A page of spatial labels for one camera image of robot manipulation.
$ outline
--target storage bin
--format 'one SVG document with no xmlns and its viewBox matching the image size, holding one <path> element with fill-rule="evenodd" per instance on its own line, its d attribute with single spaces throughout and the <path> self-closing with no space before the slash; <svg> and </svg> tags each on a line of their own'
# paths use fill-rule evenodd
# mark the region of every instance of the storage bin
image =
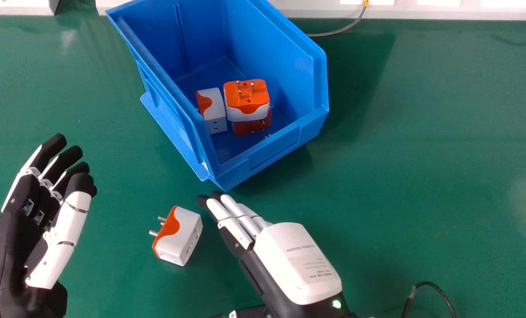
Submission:
<svg viewBox="0 0 526 318">
<path fill-rule="evenodd" d="M 106 14 L 136 60 L 142 103 L 200 180 L 227 191 L 318 135 L 326 54 L 266 0 L 135 0 Z M 195 91 L 255 78 L 271 127 L 209 135 Z"/>
</svg>

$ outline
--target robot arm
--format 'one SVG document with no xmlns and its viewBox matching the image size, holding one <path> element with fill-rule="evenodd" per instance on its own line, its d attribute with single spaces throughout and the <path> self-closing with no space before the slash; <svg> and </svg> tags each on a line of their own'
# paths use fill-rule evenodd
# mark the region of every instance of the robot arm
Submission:
<svg viewBox="0 0 526 318">
<path fill-rule="evenodd" d="M 235 318 L 356 318 L 342 282 L 304 226 L 270 224 L 229 195 L 199 196 L 264 306 L 235 310 Z"/>
<path fill-rule="evenodd" d="M 71 167 L 81 159 L 81 149 L 59 154 L 66 145 L 60 134 L 40 145 L 1 209 L 0 318 L 65 315 L 67 291 L 57 279 L 96 195 L 87 163 Z"/>
</svg>

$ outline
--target green surface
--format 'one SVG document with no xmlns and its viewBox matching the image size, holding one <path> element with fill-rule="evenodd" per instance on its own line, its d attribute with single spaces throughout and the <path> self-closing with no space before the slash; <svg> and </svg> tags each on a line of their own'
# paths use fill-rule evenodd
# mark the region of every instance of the green surface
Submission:
<svg viewBox="0 0 526 318">
<path fill-rule="evenodd" d="M 0 205 L 33 149 L 62 132 L 99 187 L 61 277 L 68 317 L 259 304 L 207 215 L 186 267 L 150 250 L 157 215 L 195 209 L 214 185 L 140 104 L 133 59 L 92 6 L 0 17 Z M 362 318 L 398 317 L 419 280 L 440 284 L 461 318 L 526 317 L 526 23 L 365 20 L 317 42 L 330 75 L 321 135 L 232 194 L 271 222 L 303 223 Z M 430 290 L 414 304 L 413 317 L 448 317 Z"/>
</svg>

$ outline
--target green indicator light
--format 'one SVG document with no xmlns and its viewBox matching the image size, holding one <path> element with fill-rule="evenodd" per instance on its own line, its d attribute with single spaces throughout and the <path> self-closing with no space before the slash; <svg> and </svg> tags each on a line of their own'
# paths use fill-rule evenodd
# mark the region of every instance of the green indicator light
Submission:
<svg viewBox="0 0 526 318">
<path fill-rule="evenodd" d="M 332 307 L 336 309 L 340 309 L 342 307 L 342 302 L 336 299 L 332 302 Z"/>
</svg>

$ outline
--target orange and white plug adapter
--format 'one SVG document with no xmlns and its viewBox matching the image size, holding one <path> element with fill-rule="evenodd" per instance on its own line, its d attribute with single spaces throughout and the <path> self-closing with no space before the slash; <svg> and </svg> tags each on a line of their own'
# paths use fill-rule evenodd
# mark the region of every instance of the orange and white plug adapter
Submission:
<svg viewBox="0 0 526 318">
<path fill-rule="evenodd" d="M 162 225 L 160 231 L 150 231 L 150 235 L 155 237 L 152 246 L 155 255 L 164 261 L 184 266 L 202 233 L 200 215 L 175 205 L 166 219 L 158 217 L 158 220 Z"/>
</svg>

